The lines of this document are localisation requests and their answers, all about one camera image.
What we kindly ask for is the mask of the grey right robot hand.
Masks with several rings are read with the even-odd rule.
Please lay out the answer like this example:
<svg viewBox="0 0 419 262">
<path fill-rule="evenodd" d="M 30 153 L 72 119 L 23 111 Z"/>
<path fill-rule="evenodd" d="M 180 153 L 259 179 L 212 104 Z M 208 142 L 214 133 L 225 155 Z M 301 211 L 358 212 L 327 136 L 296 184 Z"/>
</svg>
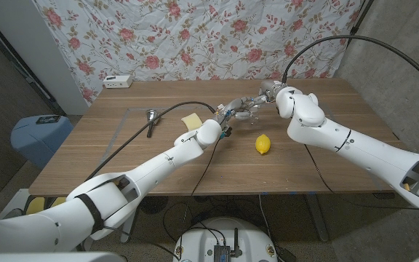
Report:
<svg viewBox="0 0 419 262">
<path fill-rule="evenodd" d="M 287 84 L 277 80 L 262 81 L 260 84 L 259 95 L 256 98 L 248 98 L 243 103 L 242 108 L 249 110 L 264 103 L 273 103 L 276 101 L 276 97 L 279 92 L 287 87 Z"/>
</svg>

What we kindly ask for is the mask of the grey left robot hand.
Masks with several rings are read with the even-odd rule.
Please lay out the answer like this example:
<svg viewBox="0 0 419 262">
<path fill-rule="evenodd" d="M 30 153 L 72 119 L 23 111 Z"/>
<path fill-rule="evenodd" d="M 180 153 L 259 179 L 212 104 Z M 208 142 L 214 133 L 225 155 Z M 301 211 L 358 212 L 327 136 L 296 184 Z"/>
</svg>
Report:
<svg viewBox="0 0 419 262">
<path fill-rule="evenodd" d="M 248 120 L 255 116 L 260 106 L 255 106 L 249 110 L 242 108 L 243 103 L 250 97 L 236 98 L 227 105 L 220 104 L 216 110 L 214 120 L 222 127 L 226 127 L 230 119 Z"/>
</svg>

